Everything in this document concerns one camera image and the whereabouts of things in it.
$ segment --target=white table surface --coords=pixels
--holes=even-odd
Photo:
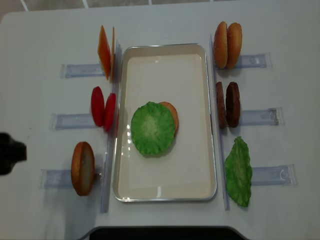
[[[0,239],[78,239],[99,226],[183,225],[229,226],[249,239],[318,239],[319,9],[319,1],[227,1],[5,16],[0,24],[0,132],[26,143],[28,160],[0,178]],[[297,186],[252,187],[247,210],[231,201],[231,210],[225,211],[216,151],[218,189],[208,202],[124,204],[111,194],[109,212],[101,214],[99,189],[78,197],[73,189],[38,188],[41,169],[70,167],[79,141],[89,142],[98,159],[105,158],[101,129],[49,130],[51,113],[87,113],[93,87],[99,85],[105,97],[111,91],[103,77],[59,77],[62,63],[98,62],[101,24],[109,39],[115,27],[123,50],[199,43],[210,65],[209,37],[221,21],[241,23],[243,54],[271,52],[282,91],[269,107],[282,106],[285,118],[280,143],[284,154],[278,165],[295,164]],[[268,101],[252,101],[250,108],[266,107]],[[213,137],[217,148],[216,132]]]

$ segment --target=metal tray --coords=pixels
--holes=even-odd
[[[169,102],[179,117],[172,147],[143,157],[132,144],[134,112]],[[130,47],[123,54],[113,193],[122,202],[197,201],[217,190],[207,57],[199,44]]]

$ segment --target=toy lettuce leaf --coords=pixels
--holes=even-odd
[[[248,145],[238,136],[224,163],[226,190],[240,206],[248,207],[251,197],[252,167]]]

